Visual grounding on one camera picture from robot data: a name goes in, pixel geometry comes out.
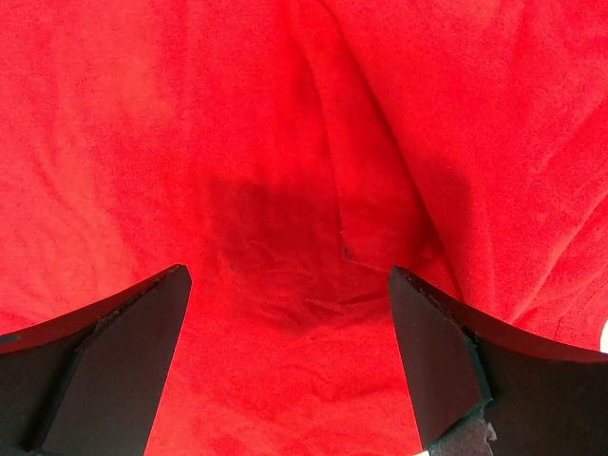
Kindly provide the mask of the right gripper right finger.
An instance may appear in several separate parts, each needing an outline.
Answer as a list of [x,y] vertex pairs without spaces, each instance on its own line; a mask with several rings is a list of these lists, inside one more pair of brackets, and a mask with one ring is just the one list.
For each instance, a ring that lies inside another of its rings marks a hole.
[[518,329],[403,268],[389,302],[424,452],[606,453],[604,353]]

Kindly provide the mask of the red t-shirt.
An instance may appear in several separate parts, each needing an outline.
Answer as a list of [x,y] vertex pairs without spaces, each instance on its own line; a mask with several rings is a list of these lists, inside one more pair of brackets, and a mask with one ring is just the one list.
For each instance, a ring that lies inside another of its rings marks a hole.
[[5,1],[1,328],[170,265],[150,455],[420,449],[387,281],[607,339],[603,1]]

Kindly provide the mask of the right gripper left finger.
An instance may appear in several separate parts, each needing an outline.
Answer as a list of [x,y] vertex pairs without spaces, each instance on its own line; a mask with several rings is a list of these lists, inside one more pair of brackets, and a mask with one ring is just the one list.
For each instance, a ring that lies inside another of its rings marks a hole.
[[188,269],[174,265],[2,334],[2,454],[144,454],[191,286]]

